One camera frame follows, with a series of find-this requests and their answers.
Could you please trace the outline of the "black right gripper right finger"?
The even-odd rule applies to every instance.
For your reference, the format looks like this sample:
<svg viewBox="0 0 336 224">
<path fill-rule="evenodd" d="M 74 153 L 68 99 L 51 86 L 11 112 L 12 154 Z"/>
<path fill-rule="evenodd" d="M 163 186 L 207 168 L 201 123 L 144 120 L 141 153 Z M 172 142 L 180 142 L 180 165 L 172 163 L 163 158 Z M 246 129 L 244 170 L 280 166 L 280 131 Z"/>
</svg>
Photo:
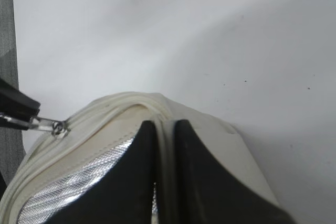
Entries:
<svg viewBox="0 0 336 224">
<path fill-rule="evenodd" d="M 224 168 L 188 120 L 175 124 L 174 147 L 181 223 L 295 223 Z"/>
</svg>

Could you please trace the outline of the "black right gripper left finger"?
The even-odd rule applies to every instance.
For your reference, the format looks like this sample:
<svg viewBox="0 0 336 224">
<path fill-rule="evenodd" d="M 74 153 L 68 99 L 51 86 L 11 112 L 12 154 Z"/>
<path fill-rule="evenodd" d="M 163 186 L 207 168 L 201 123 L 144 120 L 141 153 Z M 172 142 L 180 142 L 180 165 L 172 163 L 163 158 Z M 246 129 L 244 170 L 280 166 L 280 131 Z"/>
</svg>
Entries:
<svg viewBox="0 0 336 224">
<path fill-rule="evenodd" d="M 156 139 L 154 123 L 144 121 L 103 179 L 47 223 L 151 223 Z"/>
</svg>

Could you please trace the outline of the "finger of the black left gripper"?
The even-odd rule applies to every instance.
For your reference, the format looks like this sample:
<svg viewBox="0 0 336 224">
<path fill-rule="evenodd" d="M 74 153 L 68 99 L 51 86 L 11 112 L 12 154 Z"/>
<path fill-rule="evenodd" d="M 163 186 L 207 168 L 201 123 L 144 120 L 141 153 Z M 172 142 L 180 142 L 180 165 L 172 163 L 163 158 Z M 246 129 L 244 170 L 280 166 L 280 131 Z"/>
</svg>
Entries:
<svg viewBox="0 0 336 224">
<path fill-rule="evenodd" d="M 30 122 L 40 111 L 40 103 L 1 79 L 1 115 Z"/>
</svg>

